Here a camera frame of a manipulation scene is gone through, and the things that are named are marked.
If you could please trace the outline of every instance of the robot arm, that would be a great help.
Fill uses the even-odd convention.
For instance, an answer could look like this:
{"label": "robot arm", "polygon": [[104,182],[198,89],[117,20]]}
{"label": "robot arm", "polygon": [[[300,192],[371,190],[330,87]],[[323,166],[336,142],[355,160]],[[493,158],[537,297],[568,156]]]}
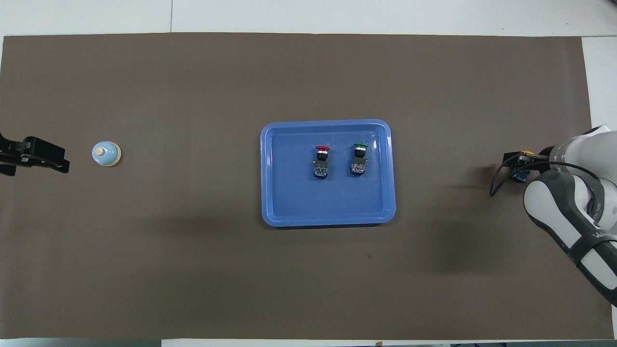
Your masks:
{"label": "robot arm", "polygon": [[[602,126],[549,148],[550,154],[543,159],[525,158],[544,161],[546,165],[520,166],[520,160],[515,164],[521,169],[542,166],[540,171],[544,172],[525,190],[524,207],[529,218],[557,242],[614,306],[617,306],[616,145],[617,132]],[[548,166],[551,162],[568,163],[571,167]],[[586,169],[597,177],[572,167]],[[517,172],[520,170],[514,170],[511,177]]]}

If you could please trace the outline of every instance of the black strap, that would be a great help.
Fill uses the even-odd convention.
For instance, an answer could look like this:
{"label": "black strap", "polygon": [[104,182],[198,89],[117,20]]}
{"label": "black strap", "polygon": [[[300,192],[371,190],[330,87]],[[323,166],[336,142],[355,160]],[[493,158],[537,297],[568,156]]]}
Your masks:
{"label": "black strap", "polygon": [[605,241],[617,241],[617,236],[609,234],[605,230],[599,229],[595,232],[585,233],[578,240],[576,240],[572,247],[570,247],[568,257],[578,266],[578,263],[585,256],[585,254],[595,247],[595,245]]}

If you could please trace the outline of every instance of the brown mat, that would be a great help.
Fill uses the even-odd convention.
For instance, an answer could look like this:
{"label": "brown mat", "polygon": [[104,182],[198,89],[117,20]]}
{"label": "brown mat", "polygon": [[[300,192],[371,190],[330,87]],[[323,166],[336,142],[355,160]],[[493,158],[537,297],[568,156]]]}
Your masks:
{"label": "brown mat", "polygon": [[[7,37],[0,98],[4,136],[71,161],[0,177],[2,338],[612,338],[524,186],[487,195],[505,151],[590,128],[580,38]],[[362,118],[392,128],[394,219],[266,225],[262,127]]]}

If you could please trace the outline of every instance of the blue tray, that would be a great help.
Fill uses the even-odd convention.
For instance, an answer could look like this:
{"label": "blue tray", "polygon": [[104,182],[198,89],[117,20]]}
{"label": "blue tray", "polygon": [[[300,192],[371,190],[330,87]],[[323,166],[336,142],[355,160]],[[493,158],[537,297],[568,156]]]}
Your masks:
{"label": "blue tray", "polygon": [[[364,142],[366,173],[349,172]],[[315,146],[329,146],[328,177],[313,176]],[[261,134],[262,216],[273,227],[385,223],[394,217],[392,134],[379,119],[285,122]]]}

